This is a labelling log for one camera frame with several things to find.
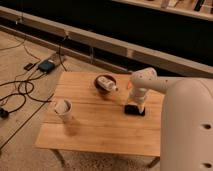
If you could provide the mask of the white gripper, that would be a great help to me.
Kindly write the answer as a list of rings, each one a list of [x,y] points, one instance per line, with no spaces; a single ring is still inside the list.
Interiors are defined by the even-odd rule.
[[[145,110],[145,100],[148,90],[145,88],[132,88],[129,93],[129,101],[138,105],[139,113],[142,114]]]

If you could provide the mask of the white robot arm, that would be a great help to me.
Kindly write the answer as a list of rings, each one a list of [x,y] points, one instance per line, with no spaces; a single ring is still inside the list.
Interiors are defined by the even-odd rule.
[[[213,171],[213,79],[164,77],[146,68],[132,73],[130,84],[136,104],[148,90],[164,95],[160,171]]]

